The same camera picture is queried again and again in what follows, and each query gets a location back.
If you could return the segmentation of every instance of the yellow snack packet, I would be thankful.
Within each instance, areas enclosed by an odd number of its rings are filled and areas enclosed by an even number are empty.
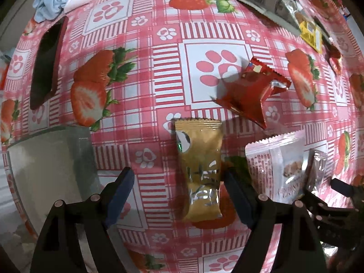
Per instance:
[[[222,217],[219,208],[221,121],[177,120],[175,128],[182,172],[189,193],[183,220],[200,222]]]
[[[301,38],[318,53],[322,53],[321,30],[309,21],[300,23]]]

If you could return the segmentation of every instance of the pink checkered tablecloth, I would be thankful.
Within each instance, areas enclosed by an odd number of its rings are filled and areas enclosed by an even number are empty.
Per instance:
[[[230,272],[249,237],[238,218],[227,227],[198,229],[178,220],[176,206],[183,178],[178,167],[172,119],[205,117],[224,121],[224,157],[244,155],[244,147],[263,137],[254,123],[215,104],[217,87],[257,57],[290,78],[285,54],[297,48],[309,54],[320,72],[315,80],[317,103],[307,110],[294,85],[269,98],[263,112],[269,121],[289,130],[305,129],[305,154],[310,148],[329,155],[326,173],[339,160],[338,141],[344,131],[351,139],[349,166],[336,177],[352,182],[364,171],[364,120],[354,105],[349,84],[353,73],[364,71],[361,51],[344,18],[331,0],[315,8],[301,0],[312,15],[321,15],[343,55],[343,75],[335,77],[325,54],[318,54],[301,38],[278,27],[235,0],[233,11],[221,12],[215,4],[202,10],[180,10],[170,0],[93,0],[68,13],[56,95],[39,109],[30,110],[30,84],[35,55],[43,34],[54,22],[45,21],[21,36],[10,63],[5,99],[19,100],[20,115],[13,122],[13,138],[60,124],[76,124],[70,101],[74,72],[97,51],[120,46],[135,48],[130,56],[136,67],[123,83],[113,83],[111,115],[92,133],[102,185],[115,180],[131,166],[136,180],[118,227],[125,246],[135,255],[152,255],[161,272]],[[13,188],[7,156],[3,154],[10,190],[22,218],[27,216]],[[340,194],[323,186],[320,197],[330,206],[348,204]],[[274,231],[262,272],[272,266],[280,229]]]

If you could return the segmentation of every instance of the black phone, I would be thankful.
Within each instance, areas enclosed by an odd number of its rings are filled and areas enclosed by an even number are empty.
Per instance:
[[[43,35],[30,86],[30,109],[36,110],[57,91],[58,65],[68,17],[62,17]]]

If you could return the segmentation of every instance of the screw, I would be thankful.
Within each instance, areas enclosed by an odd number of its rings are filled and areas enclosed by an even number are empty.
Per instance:
[[[94,194],[90,197],[91,201],[99,201],[100,200],[100,195],[99,194]]]
[[[259,194],[258,195],[258,199],[261,201],[267,201],[268,200],[268,196],[265,194]]]
[[[297,200],[297,201],[294,203],[294,205],[296,205],[296,206],[297,206],[297,207],[299,207],[299,208],[302,208],[302,207],[303,207],[303,202],[302,202],[302,201]]]
[[[62,206],[62,204],[63,204],[63,201],[62,201],[62,200],[57,200],[57,201],[54,203],[54,206],[55,206],[55,207],[60,207],[60,206]]]

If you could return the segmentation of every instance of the gray snack bag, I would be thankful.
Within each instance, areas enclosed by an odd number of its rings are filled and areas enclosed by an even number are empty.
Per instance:
[[[319,195],[320,186],[325,176],[326,161],[326,153],[310,149],[306,168],[306,175],[308,177],[306,189],[316,196]]]

